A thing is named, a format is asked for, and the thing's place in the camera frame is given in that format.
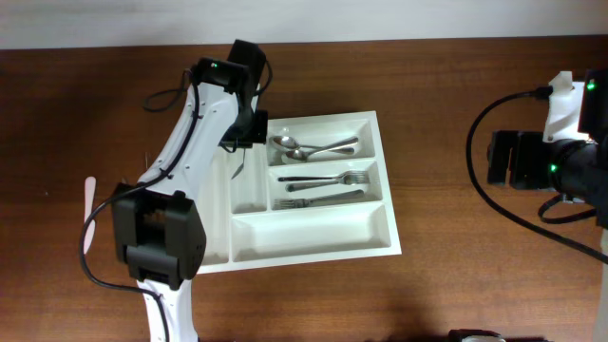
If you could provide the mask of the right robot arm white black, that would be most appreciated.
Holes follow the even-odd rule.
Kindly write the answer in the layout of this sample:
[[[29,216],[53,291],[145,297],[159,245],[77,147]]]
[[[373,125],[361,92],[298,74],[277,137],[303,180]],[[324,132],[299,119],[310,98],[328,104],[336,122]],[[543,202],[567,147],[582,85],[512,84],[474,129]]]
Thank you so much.
[[[486,152],[486,181],[517,190],[553,192],[553,197],[538,209],[539,224],[513,214],[492,199],[477,180],[472,161],[473,138],[481,121],[500,105],[528,98],[548,103],[543,129],[493,132]],[[606,70],[589,70],[580,81],[572,72],[562,71],[547,85],[493,102],[469,128],[465,159],[472,185],[497,213],[601,263],[607,261],[605,241],[596,250],[546,228],[585,219],[593,219],[601,229],[607,227]]]

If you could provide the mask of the steel tablespoon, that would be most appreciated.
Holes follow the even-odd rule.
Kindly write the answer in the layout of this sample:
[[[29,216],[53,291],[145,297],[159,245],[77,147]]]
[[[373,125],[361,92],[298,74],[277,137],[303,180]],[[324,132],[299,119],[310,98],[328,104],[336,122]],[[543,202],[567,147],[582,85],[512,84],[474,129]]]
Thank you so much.
[[[320,147],[299,147],[297,149],[284,152],[280,159],[285,163],[300,163],[307,162],[313,155],[326,152],[351,155],[354,153],[353,147],[358,143],[359,139],[357,137],[351,137]]]
[[[297,149],[316,149],[314,145],[306,145],[299,143],[295,138],[289,136],[273,136],[270,138],[271,144],[278,150],[289,151]],[[351,155],[354,153],[352,147],[344,147],[334,149],[333,153]]]

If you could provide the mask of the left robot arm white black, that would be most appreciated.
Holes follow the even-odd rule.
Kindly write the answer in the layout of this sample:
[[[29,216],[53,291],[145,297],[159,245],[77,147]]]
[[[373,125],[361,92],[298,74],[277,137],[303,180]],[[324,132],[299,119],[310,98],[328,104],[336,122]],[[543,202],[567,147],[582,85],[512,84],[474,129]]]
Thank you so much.
[[[202,58],[180,118],[160,155],[134,185],[120,183],[111,205],[117,258],[146,302],[152,339],[196,341],[192,280],[207,236],[196,199],[218,149],[234,153],[266,140],[268,114],[257,109],[272,70],[262,49],[236,40],[226,60]]]

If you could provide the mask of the steel fork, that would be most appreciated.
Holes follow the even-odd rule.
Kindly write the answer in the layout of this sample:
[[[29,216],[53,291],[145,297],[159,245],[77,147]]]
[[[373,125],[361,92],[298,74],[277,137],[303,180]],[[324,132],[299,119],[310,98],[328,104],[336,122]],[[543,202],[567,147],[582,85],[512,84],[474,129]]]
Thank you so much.
[[[310,198],[310,199],[276,199],[274,202],[274,208],[276,210],[285,210],[285,209],[299,209],[299,208],[307,208],[307,207],[315,207],[315,206],[323,206],[329,205],[335,202],[340,202],[344,200],[354,200],[363,198],[365,196],[364,190],[354,190],[349,192],[344,192],[340,194]]]
[[[277,181],[328,181],[333,179],[341,179],[347,176],[353,176],[356,178],[368,179],[369,174],[367,171],[346,171],[337,176],[316,176],[316,177],[305,177],[305,176],[291,176],[291,177],[279,177]]]
[[[331,180],[309,181],[305,183],[288,184],[285,190],[289,193],[302,190],[313,189],[329,185],[357,185],[370,182],[370,177],[367,174],[346,175]]]

